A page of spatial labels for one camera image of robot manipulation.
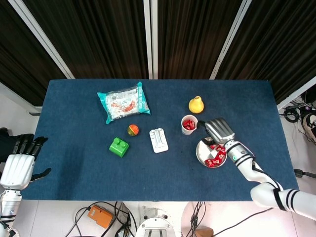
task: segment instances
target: small orange ball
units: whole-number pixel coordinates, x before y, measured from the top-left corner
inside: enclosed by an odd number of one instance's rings
[[[137,125],[131,124],[128,129],[127,132],[129,135],[131,136],[136,136],[139,133],[139,128]]]

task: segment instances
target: blue felt cloth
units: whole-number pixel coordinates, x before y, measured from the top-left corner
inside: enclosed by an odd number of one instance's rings
[[[135,79],[52,80],[36,136],[46,136],[34,173],[51,173],[31,183],[26,199],[245,201],[258,183],[248,182],[228,159],[209,169],[196,158],[204,129],[186,136],[181,118],[189,100],[200,95],[199,120],[226,119],[257,157],[259,165],[285,189],[298,188],[271,87],[267,81],[141,80],[151,115],[133,115],[105,125],[106,112],[97,92],[134,86]],[[137,124],[131,137],[127,127]],[[155,154],[149,131],[163,128],[169,150]],[[109,151],[115,137],[130,148],[123,158]]]

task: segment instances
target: robotic hand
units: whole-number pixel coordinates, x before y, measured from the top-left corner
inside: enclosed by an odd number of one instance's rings
[[[223,118],[203,123],[206,132],[214,142],[225,147],[228,156],[248,181],[259,182],[251,191],[252,200],[260,206],[293,211],[316,220],[316,196],[300,190],[283,190],[269,174],[264,172],[255,160],[254,154],[241,142],[235,141],[235,134]]]
[[[0,184],[4,187],[4,192],[0,195],[0,237],[19,236],[12,225],[22,200],[20,191],[30,182],[46,176],[51,171],[51,168],[48,168],[43,173],[32,175],[41,147],[48,140],[38,137],[33,141],[33,138],[30,134],[21,136],[5,163],[0,179]]]

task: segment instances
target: yellow pear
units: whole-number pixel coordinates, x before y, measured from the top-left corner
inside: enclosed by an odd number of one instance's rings
[[[194,97],[192,100],[189,102],[189,110],[192,113],[198,114],[201,113],[204,109],[204,103],[202,101],[202,98],[200,96]]]

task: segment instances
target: teal snack package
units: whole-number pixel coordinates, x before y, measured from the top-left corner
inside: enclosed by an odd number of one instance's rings
[[[150,114],[141,82],[138,82],[136,86],[124,90],[108,93],[98,92],[98,96],[108,114],[106,124],[129,115],[140,113]]]

